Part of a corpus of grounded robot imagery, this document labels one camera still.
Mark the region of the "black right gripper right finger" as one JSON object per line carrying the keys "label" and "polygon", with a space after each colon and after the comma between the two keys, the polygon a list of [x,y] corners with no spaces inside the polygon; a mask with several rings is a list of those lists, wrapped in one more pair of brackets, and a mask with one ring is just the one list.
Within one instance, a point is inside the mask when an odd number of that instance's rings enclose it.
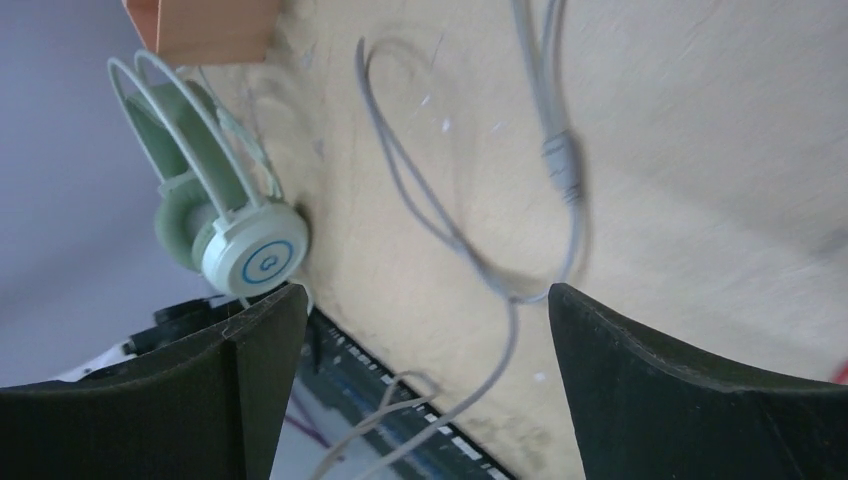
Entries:
{"label": "black right gripper right finger", "polygon": [[843,479],[847,389],[739,363],[567,284],[548,316],[589,479]]}

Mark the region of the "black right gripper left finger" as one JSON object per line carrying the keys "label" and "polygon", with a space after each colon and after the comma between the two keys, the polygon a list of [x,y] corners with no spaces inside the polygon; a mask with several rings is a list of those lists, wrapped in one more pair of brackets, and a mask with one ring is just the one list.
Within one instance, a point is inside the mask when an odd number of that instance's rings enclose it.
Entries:
{"label": "black right gripper left finger", "polygon": [[266,479],[307,325],[289,285],[96,378],[1,392],[5,479]]}

